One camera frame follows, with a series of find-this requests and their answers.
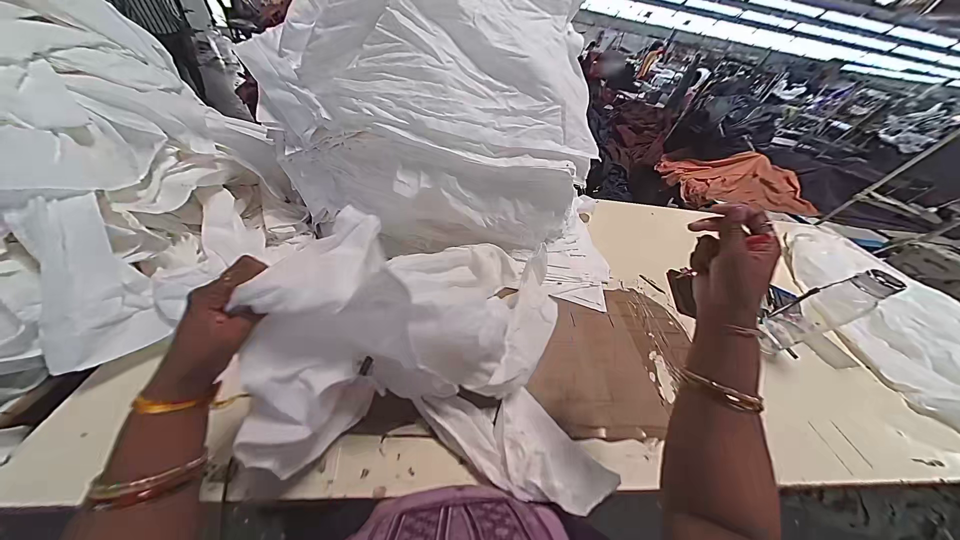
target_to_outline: person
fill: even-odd
[[[138,26],[156,37],[173,57],[180,78],[192,83],[197,97],[206,103],[206,86],[197,62],[193,29],[186,21],[180,0],[109,0],[111,4]]]
[[[697,328],[683,371],[688,383],[674,404],[663,452],[664,533],[672,539],[776,539],[780,504],[756,397],[756,313],[780,245],[761,211],[742,205],[713,209],[719,215],[689,225],[719,233],[719,239],[700,237],[690,260],[697,272]],[[169,351],[134,402],[106,469],[64,538],[199,536],[206,405],[217,376],[259,320],[224,308],[234,287],[265,268],[240,258],[190,294]],[[458,537],[458,531],[465,538],[501,537],[502,531],[517,540],[603,538],[551,506],[522,503],[482,486],[381,503],[354,538],[434,539]],[[323,537],[318,530],[317,538]]]
[[[650,48],[647,49],[646,54],[643,55],[643,60],[640,61],[640,68],[636,71],[636,77],[639,80],[645,80],[647,75],[650,74],[650,68],[660,60],[660,57],[662,57],[665,52],[666,47],[663,45],[663,41],[659,39],[654,41],[650,45]]]

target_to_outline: cardboard sheet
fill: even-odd
[[[557,327],[527,389],[572,438],[662,438],[686,332],[659,304],[605,291],[607,313],[558,301]]]

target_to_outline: orange fabric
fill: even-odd
[[[775,166],[757,152],[716,161],[673,161],[663,156],[656,169],[669,185],[679,182],[681,196],[697,208],[723,201],[799,215],[820,213],[801,198],[796,173]]]

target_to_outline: white fabric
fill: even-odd
[[[0,0],[0,120],[0,373],[150,345],[191,288],[309,234],[267,130],[102,0]]]
[[[503,250],[480,244],[387,261],[379,232],[375,217],[346,207],[332,235],[234,291],[231,307],[267,313],[240,352],[253,403],[235,455],[289,478],[363,417],[375,389],[389,389],[415,400],[441,439],[499,487],[587,513],[619,477],[522,389],[557,318],[540,286],[546,253],[501,299],[516,280]],[[503,420],[480,420],[458,386],[504,397]]]
[[[353,205],[404,253],[536,249],[597,155],[577,4],[296,0],[237,54],[319,220]]]
[[[832,233],[791,234],[788,248],[790,268],[804,289],[872,268],[907,283],[906,290],[838,332],[913,408],[960,430],[960,303]],[[810,302],[824,308],[816,295]]]

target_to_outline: bangle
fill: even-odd
[[[760,329],[740,327],[737,325],[723,325],[723,329],[740,337],[760,337]]]
[[[684,384],[696,384],[698,388],[707,390],[720,403],[730,408],[746,412],[763,412],[763,400],[757,396],[744,394],[686,368],[680,368],[678,372]]]
[[[144,479],[102,484],[101,477],[90,483],[87,503],[95,510],[105,510],[145,503],[179,491],[203,475],[207,453],[179,467],[168,469]]]
[[[166,414],[168,412],[186,410],[195,406],[208,406],[213,403],[213,400],[217,397],[217,392],[219,391],[220,383],[216,382],[210,387],[210,391],[207,393],[207,395],[196,400],[190,400],[186,402],[155,402],[148,400],[143,396],[137,396],[136,399],[133,400],[133,404],[131,406],[133,411],[137,414]]]

